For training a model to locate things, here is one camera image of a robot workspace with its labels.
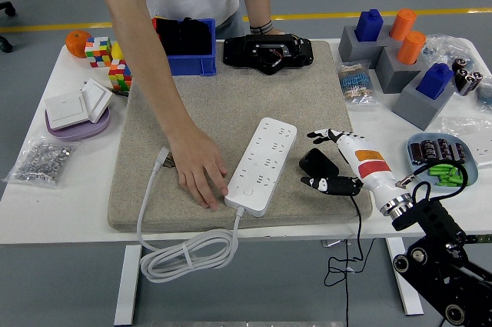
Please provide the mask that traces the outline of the person's right hand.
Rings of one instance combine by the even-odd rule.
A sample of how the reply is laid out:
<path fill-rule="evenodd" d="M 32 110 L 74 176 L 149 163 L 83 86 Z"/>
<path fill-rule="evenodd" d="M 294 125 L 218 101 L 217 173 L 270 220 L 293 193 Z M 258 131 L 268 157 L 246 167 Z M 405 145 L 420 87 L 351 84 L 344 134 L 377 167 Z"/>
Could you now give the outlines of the person's right hand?
<path fill-rule="evenodd" d="M 202 208 L 216 211 L 218 200 L 209 180 L 222 195 L 228 194 L 224 180 L 228 170 L 218 146 L 193 123 L 170 132 L 168 140 L 181 187 L 187 189 Z"/>

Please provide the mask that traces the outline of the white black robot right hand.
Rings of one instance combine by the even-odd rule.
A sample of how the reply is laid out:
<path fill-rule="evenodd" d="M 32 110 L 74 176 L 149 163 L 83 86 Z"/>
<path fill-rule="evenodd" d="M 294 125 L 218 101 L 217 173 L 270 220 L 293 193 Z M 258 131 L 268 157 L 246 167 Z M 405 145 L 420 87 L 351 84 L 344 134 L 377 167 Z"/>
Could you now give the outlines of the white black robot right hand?
<path fill-rule="evenodd" d="M 383 156 L 365 137 L 352 132 L 339 132 L 332 128 L 307 134 L 315 144 L 332 141 L 337 144 L 344 160 L 355 176 L 336 178 L 303 177 L 301 182 L 326 195 L 355 196 L 360 189 L 372 192 L 375 205 L 381 214 L 390 212 L 410 198 L 408 190 L 397 187 L 397 181 Z"/>

